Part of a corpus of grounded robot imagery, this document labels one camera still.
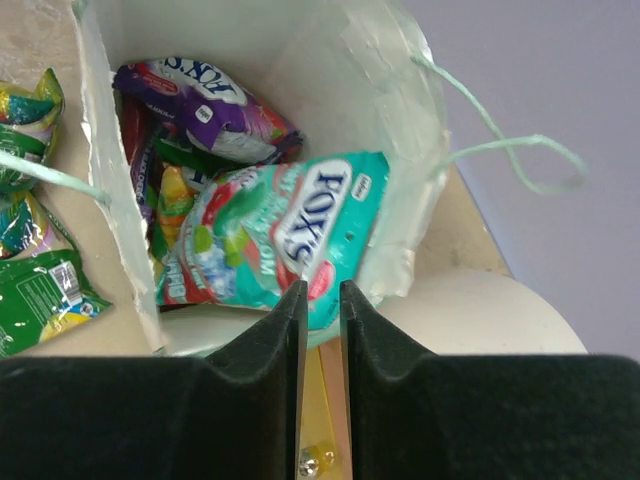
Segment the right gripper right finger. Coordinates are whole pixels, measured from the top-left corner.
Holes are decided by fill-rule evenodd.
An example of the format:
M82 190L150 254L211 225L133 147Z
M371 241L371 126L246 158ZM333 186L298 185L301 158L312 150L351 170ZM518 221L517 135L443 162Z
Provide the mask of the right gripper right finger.
M612 355L438 355L340 286L357 479L635 479L639 366Z

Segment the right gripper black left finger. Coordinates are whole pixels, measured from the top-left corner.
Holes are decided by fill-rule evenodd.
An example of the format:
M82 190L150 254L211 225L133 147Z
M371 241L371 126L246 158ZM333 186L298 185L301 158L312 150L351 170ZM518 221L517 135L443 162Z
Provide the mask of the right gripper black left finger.
M5 479L292 479L307 285L205 358L1 364Z

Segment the teal mint blossom Fox's packet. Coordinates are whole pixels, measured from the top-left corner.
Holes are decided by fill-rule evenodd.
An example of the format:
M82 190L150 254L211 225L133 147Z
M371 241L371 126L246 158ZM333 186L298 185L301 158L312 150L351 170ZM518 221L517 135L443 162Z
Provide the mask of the teal mint blossom Fox's packet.
M309 328L328 328L341 282L356 276L388 177L384 154L366 151L217 177L181 225L157 305L271 309L303 280Z

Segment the green spring tea Fox's packet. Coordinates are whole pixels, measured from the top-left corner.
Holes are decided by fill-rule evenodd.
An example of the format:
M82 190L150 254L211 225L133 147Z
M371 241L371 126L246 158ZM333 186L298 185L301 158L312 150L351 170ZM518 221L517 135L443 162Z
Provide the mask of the green spring tea Fox's packet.
M154 281L158 282L182 224L202 191L204 179L189 167L166 164L161 177L156 218L150 244Z

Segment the purple Fox's berries packet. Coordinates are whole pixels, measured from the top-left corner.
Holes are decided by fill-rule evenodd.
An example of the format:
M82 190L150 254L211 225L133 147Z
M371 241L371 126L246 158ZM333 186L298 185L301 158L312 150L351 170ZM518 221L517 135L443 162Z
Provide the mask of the purple Fox's berries packet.
M193 146L243 165L298 153L302 132L218 67L168 57L121 66L115 90L142 101Z

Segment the purple back-side candy packet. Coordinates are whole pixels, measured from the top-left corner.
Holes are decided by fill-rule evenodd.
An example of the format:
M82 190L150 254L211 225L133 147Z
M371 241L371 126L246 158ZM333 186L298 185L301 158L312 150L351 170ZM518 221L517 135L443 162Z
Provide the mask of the purple back-side candy packet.
M155 142L167 130L143 102L130 95L120 95L119 120L135 200L143 219L152 226L162 170Z

